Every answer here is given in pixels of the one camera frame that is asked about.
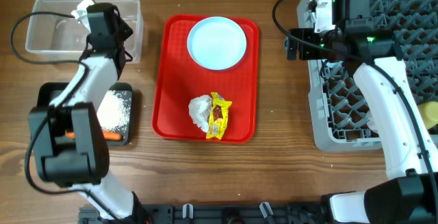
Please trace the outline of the white rice grains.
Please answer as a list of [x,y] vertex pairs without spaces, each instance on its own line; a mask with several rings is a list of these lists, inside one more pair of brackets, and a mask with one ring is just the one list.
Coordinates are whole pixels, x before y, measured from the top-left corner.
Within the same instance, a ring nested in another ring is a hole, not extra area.
[[103,98],[97,117],[103,130],[123,133],[128,130],[132,92],[109,90]]

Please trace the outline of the yellow snack wrapper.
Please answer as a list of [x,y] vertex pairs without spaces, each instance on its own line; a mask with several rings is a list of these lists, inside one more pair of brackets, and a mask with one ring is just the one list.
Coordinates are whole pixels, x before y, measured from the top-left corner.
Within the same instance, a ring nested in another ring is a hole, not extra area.
[[227,129],[229,120],[229,108],[232,105],[231,101],[226,101],[217,92],[211,92],[212,109],[208,120],[208,130],[206,139],[217,138],[221,140]]

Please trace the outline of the orange carrot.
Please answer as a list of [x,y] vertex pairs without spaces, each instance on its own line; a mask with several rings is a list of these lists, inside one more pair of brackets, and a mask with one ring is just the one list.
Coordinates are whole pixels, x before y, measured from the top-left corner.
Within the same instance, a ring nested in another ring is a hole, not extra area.
[[[116,132],[103,131],[104,139],[110,141],[120,141],[123,139],[123,135]],[[75,139],[74,132],[66,132],[65,136],[70,139]]]

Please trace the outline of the white tissue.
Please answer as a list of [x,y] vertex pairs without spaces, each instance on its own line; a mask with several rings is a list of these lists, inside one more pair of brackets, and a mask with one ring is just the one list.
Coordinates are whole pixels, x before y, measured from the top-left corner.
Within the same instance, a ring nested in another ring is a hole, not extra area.
[[213,108],[213,99],[209,95],[202,95],[192,99],[188,105],[189,115],[202,132],[209,130],[209,116]]

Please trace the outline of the yellow cup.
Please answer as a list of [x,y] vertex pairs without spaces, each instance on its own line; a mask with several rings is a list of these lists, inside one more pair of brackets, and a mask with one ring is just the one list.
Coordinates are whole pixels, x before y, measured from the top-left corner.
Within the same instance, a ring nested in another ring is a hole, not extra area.
[[437,125],[438,121],[438,103],[436,101],[428,101],[418,105],[422,120],[427,129]]

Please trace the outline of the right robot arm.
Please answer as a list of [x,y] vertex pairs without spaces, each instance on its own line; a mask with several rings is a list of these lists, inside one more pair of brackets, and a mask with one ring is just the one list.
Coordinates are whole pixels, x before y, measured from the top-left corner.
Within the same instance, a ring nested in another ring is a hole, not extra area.
[[413,98],[395,34],[376,29],[370,0],[307,0],[312,27],[288,29],[293,58],[341,62],[379,135],[388,180],[363,192],[326,195],[328,223],[436,223],[437,146]]

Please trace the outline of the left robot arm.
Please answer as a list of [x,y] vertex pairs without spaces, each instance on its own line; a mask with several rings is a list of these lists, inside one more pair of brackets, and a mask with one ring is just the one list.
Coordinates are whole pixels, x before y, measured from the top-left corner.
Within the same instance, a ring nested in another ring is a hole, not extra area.
[[106,92],[132,59],[124,42],[133,33],[111,3],[92,3],[72,14],[88,26],[79,68],[64,91],[29,113],[25,156],[29,185],[46,195],[78,193],[106,223],[150,223],[136,194],[110,172],[107,141],[96,115]]

